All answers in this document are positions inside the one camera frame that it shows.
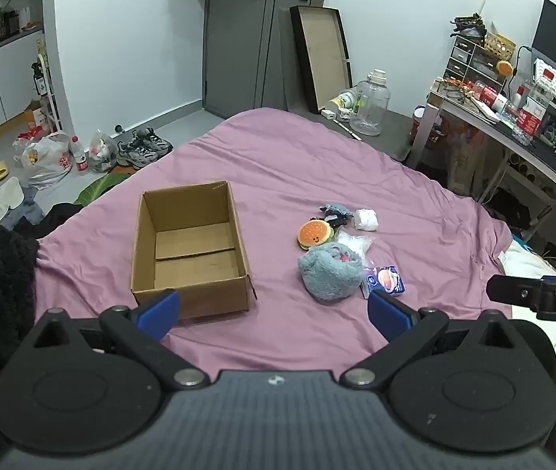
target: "white tissue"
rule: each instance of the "white tissue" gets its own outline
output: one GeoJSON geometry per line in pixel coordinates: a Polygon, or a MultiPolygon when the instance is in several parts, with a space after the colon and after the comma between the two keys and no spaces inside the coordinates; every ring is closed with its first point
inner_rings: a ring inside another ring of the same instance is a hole
{"type": "Polygon", "coordinates": [[[354,213],[354,227],[357,230],[376,231],[378,229],[378,219],[376,212],[369,208],[361,208],[354,213]]]}

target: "white wall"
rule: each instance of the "white wall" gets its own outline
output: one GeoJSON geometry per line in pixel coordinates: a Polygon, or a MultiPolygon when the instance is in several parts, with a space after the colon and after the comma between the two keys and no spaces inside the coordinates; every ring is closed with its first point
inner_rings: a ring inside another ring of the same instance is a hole
{"type": "MultiPolygon", "coordinates": [[[[374,68],[387,71],[389,108],[411,115],[445,69],[455,16],[471,15],[483,0],[326,0],[341,11],[354,82],[374,68]]],[[[531,45],[543,0],[487,0],[486,25],[518,45],[531,45]]],[[[521,53],[522,68],[530,65],[521,53]]]]}
{"type": "MultiPolygon", "coordinates": [[[[202,98],[204,0],[53,5],[72,130],[85,146],[96,128],[130,128],[202,98]]],[[[53,77],[54,63],[50,58],[53,77]]]]}

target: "gray door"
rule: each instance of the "gray door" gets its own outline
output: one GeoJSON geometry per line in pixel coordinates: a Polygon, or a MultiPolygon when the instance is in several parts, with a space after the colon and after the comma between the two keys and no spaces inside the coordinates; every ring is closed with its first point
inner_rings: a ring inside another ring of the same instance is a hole
{"type": "Polygon", "coordinates": [[[204,107],[228,118],[270,106],[286,109],[280,9],[323,0],[207,0],[204,107]]]}

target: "wicker basket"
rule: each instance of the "wicker basket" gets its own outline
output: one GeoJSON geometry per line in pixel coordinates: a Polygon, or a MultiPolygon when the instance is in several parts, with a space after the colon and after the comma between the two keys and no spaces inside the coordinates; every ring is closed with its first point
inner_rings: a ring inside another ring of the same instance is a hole
{"type": "Polygon", "coordinates": [[[509,61],[515,52],[515,42],[500,34],[487,32],[485,37],[485,49],[495,54],[500,60],[509,61]]]}

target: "metal screw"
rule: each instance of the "metal screw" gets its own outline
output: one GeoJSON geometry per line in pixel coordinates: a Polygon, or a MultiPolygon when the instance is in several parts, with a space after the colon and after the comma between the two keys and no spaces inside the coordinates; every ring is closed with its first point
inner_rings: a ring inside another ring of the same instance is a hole
{"type": "Polygon", "coordinates": [[[369,385],[376,379],[376,375],[369,369],[356,368],[346,373],[346,380],[352,385],[369,385]]]}
{"type": "Polygon", "coordinates": [[[202,380],[204,380],[204,373],[202,373],[199,369],[181,369],[180,371],[176,371],[173,379],[180,385],[192,387],[202,383],[202,380]]]}
{"type": "Polygon", "coordinates": [[[270,377],[267,379],[267,382],[268,382],[270,385],[282,385],[282,384],[284,383],[284,381],[285,381],[284,378],[283,378],[282,376],[280,376],[280,375],[270,376],[270,377]]]}

